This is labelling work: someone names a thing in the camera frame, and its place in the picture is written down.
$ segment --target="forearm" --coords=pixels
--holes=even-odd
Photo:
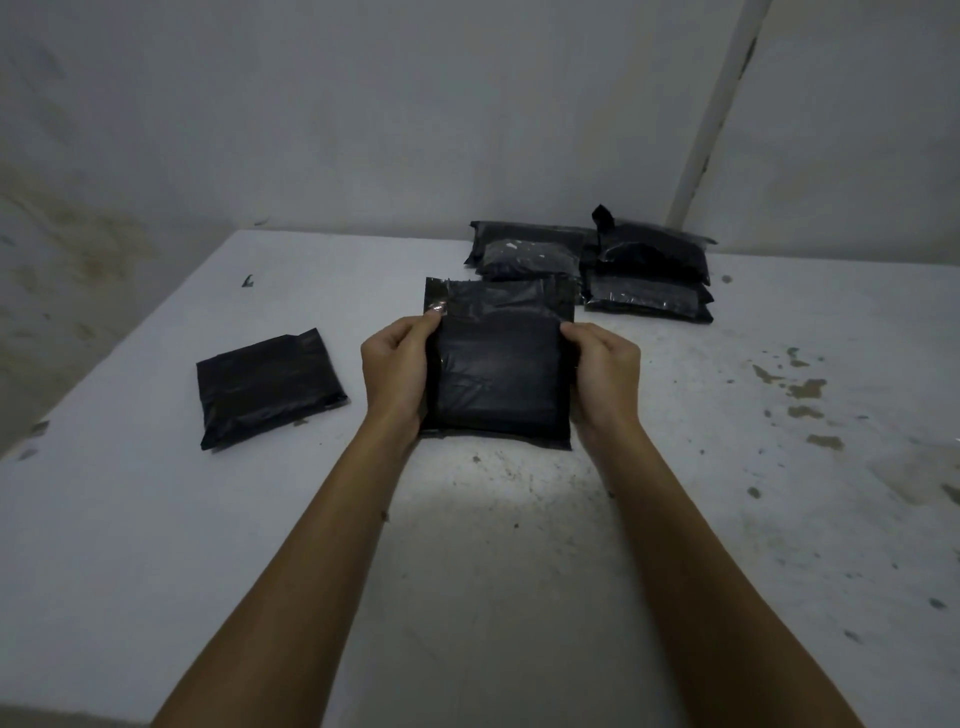
[[[695,725],[857,726],[639,425],[598,453]]]
[[[317,725],[413,442],[361,426],[155,725]]]

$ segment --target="plastic wrap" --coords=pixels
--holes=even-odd
[[[575,285],[427,279],[423,308],[445,304],[427,341],[424,435],[516,437],[570,449],[576,350],[560,334]]]
[[[649,223],[614,220],[602,205],[593,211],[600,235],[597,270],[710,285],[702,235],[673,231]]]
[[[584,248],[595,250],[597,246],[597,232],[590,228],[506,223],[496,220],[474,220],[470,226],[473,228],[473,249],[464,261],[465,265],[470,266],[479,265],[487,245],[497,240],[558,243],[577,257],[581,256]]]
[[[588,311],[667,316],[700,324],[713,321],[707,310],[713,297],[701,283],[591,273],[586,299]]]
[[[484,280],[579,279],[580,258],[559,243],[497,240],[487,245],[477,273]]]
[[[201,361],[197,381],[201,449],[224,448],[348,402],[315,328]]]

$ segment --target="wall stain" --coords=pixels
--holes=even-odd
[[[754,364],[754,374],[760,377],[764,384],[773,384],[775,381],[780,381],[785,378],[783,376],[772,375],[763,367],[758,367],[756,364]]]
[[[73,330],[77,338],[81,341],[89,341],[90,339],[97,338],[97,332],[94,331],[92,327],[87,324],[82,324],[79,321],[73,325]]]
[[[800,404],[796,407],[790,407],[787,409],[787,414],[790,417],[799,420],[801,417],[812,417],[814,420],[822,420],[824,418],[824,413],[821,412],[816,407],[808,407],[805,404]]]
[[[787,390],[787,397],[794,400],[818,400],[823,395],[826,379],[808,379],[803,384],[791,384]]]
[[[957,505],[960,505],[960,488],[954,488],[949,483],[941,483],[940,487],[943,489],[944,493],[947,494],[947,497],[950,500]]]
[[[22,211],[57,248],[79,285],[98,288],[127,280],[138,260],[156,257],[143,227],[131,217],[68,202],[15,167],[0,162],[0,199]]]
[[[807,435],[806,441],[810,445],[816,445],[820,448],[830,448],[841,452],[844,448],[843,440],[834,435]]]
[[[808,367],[810,366],[805,361],[801,361],[797,358],[797,352],[800,350],[799,347],[790,347],[786,350],[786,355],[790,357],[790,366],[791,367]]]

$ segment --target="stack of packages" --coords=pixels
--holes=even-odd
[[[666,316],[700,324],[713,317],[704,248],[713,240],[649,223],[616,220],[604,206],[593,211],[598,250],[584,266],[588,311]]]

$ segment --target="black plastic bag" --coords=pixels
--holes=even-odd
[[[559,243],[497,240],[487,245],[477,273],[483,280],[579,279],[580,258]]]
[[[474,220],[473,249],[465,265],[477,266],[483,260],[484,250],[497,240],[526,240],[531,243],[559,243],[580,257],[584,248],[596,248],[597,232],[590,228],[571,228],[561,225],[530,225],[505,223],[496,220]]]
[[[665,316],[710,324],[713,297],[702,283],[627,276],[588,275],[588,311]]]
[[[197,364],[201,449],[224,448],[348,402],[315,328]]]
[[[704,247],[713,243],[709,238],[650,223],[614,220],[602,205],[593,211],[593,222],[600,235],[597,270],[710,285],[704,254]]]
[[[444,304],[427,340],[420,432],[516,437],[570,449],[576,350],[560,334],[575,285],[560,278],[503,282],[427,279],[424,310]]]

